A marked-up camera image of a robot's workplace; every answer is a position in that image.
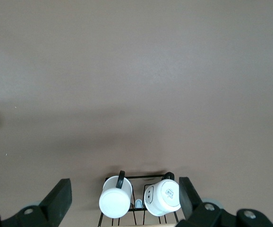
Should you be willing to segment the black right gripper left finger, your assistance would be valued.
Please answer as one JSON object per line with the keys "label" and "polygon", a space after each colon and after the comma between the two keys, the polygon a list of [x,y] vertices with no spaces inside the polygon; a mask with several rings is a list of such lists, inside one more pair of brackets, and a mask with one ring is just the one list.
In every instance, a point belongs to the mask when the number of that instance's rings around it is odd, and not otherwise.
{"label": "black right gripper left finger", "polygon": [[0,227],[58,227],[71,204],[71,181],[61,179],[38,205],[27,206],[5,220],[0,217]]}

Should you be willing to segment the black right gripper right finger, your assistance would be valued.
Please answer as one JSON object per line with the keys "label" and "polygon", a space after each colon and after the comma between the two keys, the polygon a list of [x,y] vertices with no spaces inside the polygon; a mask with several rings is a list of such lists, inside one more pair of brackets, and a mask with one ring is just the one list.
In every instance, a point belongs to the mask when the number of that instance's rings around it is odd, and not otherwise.
{"label": "black right gripper right finger", "polygon": [[273,227],[257,210],[239,209],[232,215],[213,202],[203,202],[188,177],[179,178],[179,202],[185,217],[179,227]]}

